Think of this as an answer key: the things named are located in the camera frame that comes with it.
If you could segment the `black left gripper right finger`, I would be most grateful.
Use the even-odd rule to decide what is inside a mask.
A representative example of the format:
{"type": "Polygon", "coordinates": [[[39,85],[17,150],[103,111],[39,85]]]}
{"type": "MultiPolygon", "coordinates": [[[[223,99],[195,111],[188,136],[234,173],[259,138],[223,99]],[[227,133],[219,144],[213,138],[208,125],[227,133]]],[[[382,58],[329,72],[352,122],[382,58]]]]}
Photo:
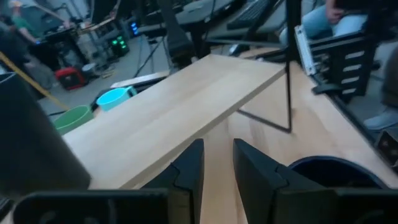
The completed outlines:
{"type": "Polygon", "coordinates": [[[337,223],[333,191],[233,141],[236,183],[248,223],[337,223]]]}

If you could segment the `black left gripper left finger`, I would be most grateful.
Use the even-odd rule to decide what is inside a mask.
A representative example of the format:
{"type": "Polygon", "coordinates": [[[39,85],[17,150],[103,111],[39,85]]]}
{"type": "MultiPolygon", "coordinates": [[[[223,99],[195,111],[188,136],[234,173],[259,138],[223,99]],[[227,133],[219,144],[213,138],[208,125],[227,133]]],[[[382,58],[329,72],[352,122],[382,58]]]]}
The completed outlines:
{"type": "Polygon", "coordinates": [[[184,190],[190,196],[190,223],[199,224],[204,178],[204,140],[196,139],[160,174],[142,186],[184,190]]]}

